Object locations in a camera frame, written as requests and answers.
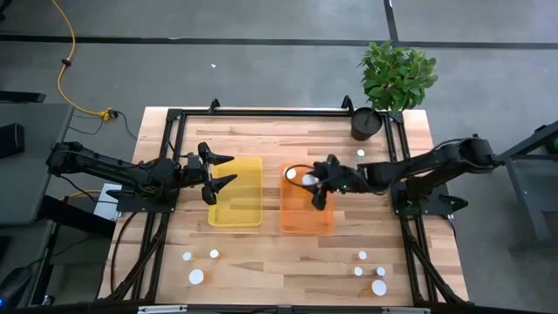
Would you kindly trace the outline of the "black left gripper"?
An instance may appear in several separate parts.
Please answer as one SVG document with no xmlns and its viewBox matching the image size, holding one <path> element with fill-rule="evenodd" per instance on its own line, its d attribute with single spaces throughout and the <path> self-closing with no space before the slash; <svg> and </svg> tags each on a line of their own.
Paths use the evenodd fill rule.
<svg viewBox="0 0 558 314">
<path fill-rule="evenodd" d="M 198 144 L 198 155 L 204 163 L 215 166 L 235 159 L 234 156 L 213 153 L 206 142 Z M 207 205 L 215 205 L 217 203 L 216 197 L 219 192 L 236 178 L 236 174 L 227 175 L 221 178 L 213 178 L 206 166 L 184 166 L 179 171 L 177 185 L 180 188 L 204 185 L 201 190 L 203 201 Z"/>
</svg>

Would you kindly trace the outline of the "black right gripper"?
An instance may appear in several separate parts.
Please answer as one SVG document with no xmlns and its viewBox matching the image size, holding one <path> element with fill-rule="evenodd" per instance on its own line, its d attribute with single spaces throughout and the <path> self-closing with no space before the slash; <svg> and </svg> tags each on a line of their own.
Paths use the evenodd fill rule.
<svg viewBox="0 0 558 314">
<path fill-rule="evenodd" d="M 315 174 L 327 174 L 325 188 L 315 188 L 311 203 L 317 210 L 324 210 L 327 204 L 327 193 L 363 193 L 364 177 L 352 168 L 339 166 L 339 160 L 334 154 L 329 154 L 325 161 L 315 161 L 312 172 Z"/>
</svg>

